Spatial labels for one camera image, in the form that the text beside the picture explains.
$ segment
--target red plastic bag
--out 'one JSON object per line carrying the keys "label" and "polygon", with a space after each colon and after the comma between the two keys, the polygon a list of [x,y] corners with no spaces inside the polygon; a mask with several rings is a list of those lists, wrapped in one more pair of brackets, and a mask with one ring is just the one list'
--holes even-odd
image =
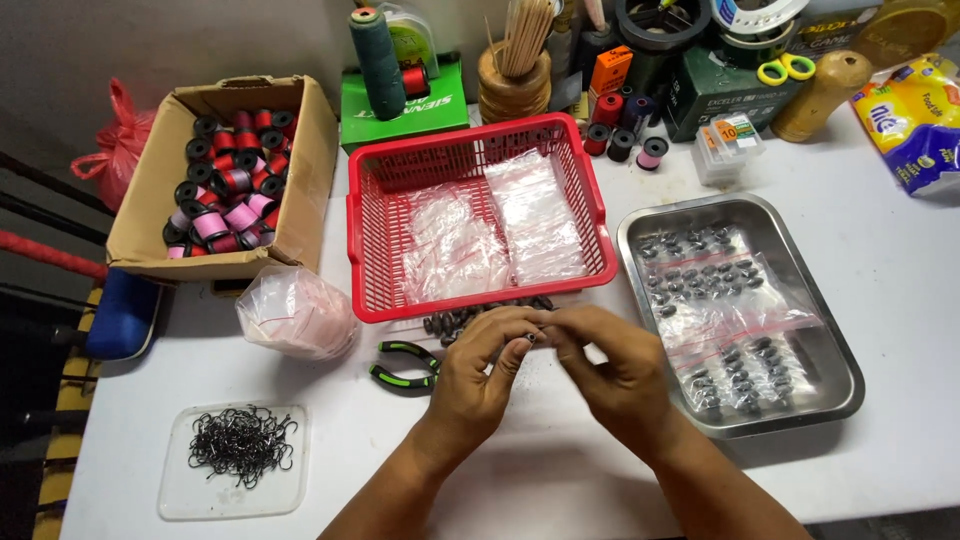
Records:
{"label": "red plastic bag", "polygon": [[[117,211],[154,126],[156,109],[133,110],[130,94],[115,78],[110,79],[110,102],[116,118],[97,132],[97,146],[103,152],[76,158],[70,163],[70,170],[81,180],[96,179],[100,200],[109,209]],[[83,171],[81,165],[90,167]]]}

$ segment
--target hand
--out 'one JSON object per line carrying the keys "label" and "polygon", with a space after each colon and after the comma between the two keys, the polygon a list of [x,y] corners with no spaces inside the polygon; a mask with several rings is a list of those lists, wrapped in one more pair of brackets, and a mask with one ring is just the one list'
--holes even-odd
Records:
{"label": "hand", "polygon": [[[430,473],[449,475],[487,440],[503,419],[510,389],[531,333],[551,315],[532,307],[498,307],[478,315],[446,351],[430,406],[410,431]],[[484,370],[500,349],[490,375]]]}
{"label": "hand", "polygon": [[[667,396],[660,340],[593,306],[555,311],[550,325],[543,331],[597,422],[644,461],[667,452],[686,419]],[[608,362],[591,364],[584,355],[587,343]]]}

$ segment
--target pliers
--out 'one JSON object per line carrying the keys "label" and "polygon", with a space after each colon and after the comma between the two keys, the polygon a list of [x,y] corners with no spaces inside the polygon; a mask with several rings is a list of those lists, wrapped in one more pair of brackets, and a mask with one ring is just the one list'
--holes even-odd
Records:
{"label": "pliers", "polygon": [[433,375],[424,377],[422,379],[403,379],[397,377],[393,373],[390,373],[386,368],[379,364],[374,364],[370,366],[370,374],[375,380],[379,380],[382,384],[387,386],[392,386],[393,388],[400,388],[404,390],[412,390],[415,388],[432,388],[437,385],[437,376],[440,374],[440,364],[441,361],[430,354],[429,351],[417,345],[416,343],[410,343],[409,341],[382,341],[377,346],[377,349],[381,353],[409,353],[413,356],[416,356],[426,364],[427,369],[433,372]]}

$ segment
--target orange box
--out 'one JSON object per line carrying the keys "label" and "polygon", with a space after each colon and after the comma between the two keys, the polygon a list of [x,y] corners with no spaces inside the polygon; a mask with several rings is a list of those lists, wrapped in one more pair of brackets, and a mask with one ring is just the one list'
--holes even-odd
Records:
{"label": "orange box", "polygon": [[598,56],[597,64],[593,67],[593,78],[590,79],[590,93],[599,96],[619,90],[627,78],[627,69],[633,58],[634,53],[623,45]]}

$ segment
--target metal tray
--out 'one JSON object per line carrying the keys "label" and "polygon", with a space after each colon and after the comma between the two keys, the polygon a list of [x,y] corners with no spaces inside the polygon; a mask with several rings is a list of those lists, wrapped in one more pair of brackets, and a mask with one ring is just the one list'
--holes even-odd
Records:
{"label": "metal tray", "polygon": [[817,392],[800,396],[789,404],[764,407],[759,413],[750,415],[741,414],[727,405],[720,410],[694,412],[673,369],[668,368],[671,401],[700,431],[715,439],[810,426],[854,414],[863,404],[863,374],[780,215],[770,203],[759,197],[729,193],[641,209],[624,218],[617,230],[617,245],[644,327],[658,333],[636,264],[633,250],[636,240],[649,234],[683,231],[715,223],[738,226],[749,238],[753,251],[765,256],[780,282],[823,320],[822,327],[793,331],[791,335],[802,351],[798,360],[806,370],[806,378]]}

